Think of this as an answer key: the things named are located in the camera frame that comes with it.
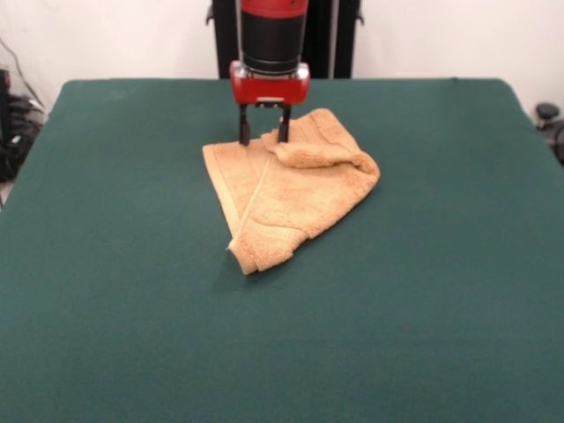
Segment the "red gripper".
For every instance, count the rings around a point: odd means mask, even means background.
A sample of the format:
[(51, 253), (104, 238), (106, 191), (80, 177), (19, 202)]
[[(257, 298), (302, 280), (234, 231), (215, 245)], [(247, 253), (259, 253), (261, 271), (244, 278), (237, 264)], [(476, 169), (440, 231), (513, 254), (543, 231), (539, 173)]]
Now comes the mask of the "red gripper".
[[(295, 106), (302, 104), (308, 96), (310, 76), (295, 78), (254, 78), (250, 76), (231, 75), (234, 99), (239, 105), (239, 142), (248, 145), (250, 128), (247, 118), (247, 107), (263, 103)], [(291, 108), (283, 108), (278, 126), (278, 142), (286, 143), (289, 138)]]

